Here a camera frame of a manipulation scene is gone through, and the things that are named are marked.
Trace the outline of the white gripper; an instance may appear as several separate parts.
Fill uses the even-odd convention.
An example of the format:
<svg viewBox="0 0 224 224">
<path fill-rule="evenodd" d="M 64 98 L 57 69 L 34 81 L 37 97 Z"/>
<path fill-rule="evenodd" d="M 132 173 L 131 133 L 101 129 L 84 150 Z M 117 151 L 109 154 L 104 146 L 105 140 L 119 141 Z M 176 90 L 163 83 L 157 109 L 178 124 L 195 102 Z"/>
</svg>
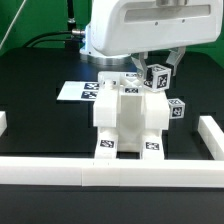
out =
<svg viewBox="0 0 224 224">
<path fill-rule="evenodd" d="M 106 56 L 135 53 L 139 78 L 147 51 L 172 48 L 166 64 L 175 74 L 185 46 L 216 41 L 222 18 L 223 0 L 94 0 L 91 43 Z"/>
</svg>

